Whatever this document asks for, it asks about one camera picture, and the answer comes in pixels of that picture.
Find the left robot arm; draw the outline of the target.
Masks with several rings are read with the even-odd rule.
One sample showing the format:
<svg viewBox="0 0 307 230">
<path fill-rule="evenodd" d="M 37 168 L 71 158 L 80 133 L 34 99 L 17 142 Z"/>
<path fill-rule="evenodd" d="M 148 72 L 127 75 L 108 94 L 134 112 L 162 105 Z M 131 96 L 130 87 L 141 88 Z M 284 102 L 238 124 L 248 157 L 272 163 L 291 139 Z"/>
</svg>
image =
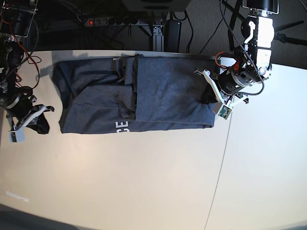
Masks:
<svg viewBox="0 0 307 230">
<path fill-rule="evenodd" d="M 241 24 L 244 41 L 240 41 L 234 32 L 241 7 L 249 9 Z M 271 74 L 271 46 L 275 31 L 269 15 L 279 12 L 278 1 L 238 0 L 230 21 L 227 21 L 223 9 L 220 12 L 228 29 L 232 53 L 219 52 L 215 55 L 215 64 L 222 73 L 207 74 L 213 85 L 205 90 L 203 104 L 227 103 L 233 97 L 248 101 L 248 97 L 258 96 L 264 91 L 264 82 Z"/>
</svg>

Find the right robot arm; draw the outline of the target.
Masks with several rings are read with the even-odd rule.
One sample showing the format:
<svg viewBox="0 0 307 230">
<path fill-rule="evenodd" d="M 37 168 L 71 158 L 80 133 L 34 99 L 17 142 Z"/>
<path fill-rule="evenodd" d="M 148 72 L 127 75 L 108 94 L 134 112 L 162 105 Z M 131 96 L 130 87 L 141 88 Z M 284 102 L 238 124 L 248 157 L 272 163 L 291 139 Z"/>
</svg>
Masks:
<svg viewBox="0 0 307 230">
<path fill-rule="evenodd" d="M 23 41 L 36 26 L 36 0 L 2 0 L 0 2 L 0 106 L 7 112 L 11 131 L 23 127 L 38 134 L 48 134 L 49 124 L 45 112 L 53 112 L 52 106 L 35 105 L 33 88 L 21 86 L 19 68 L 33 60 L 33 51 L 27 51 Z"/>
</svg>

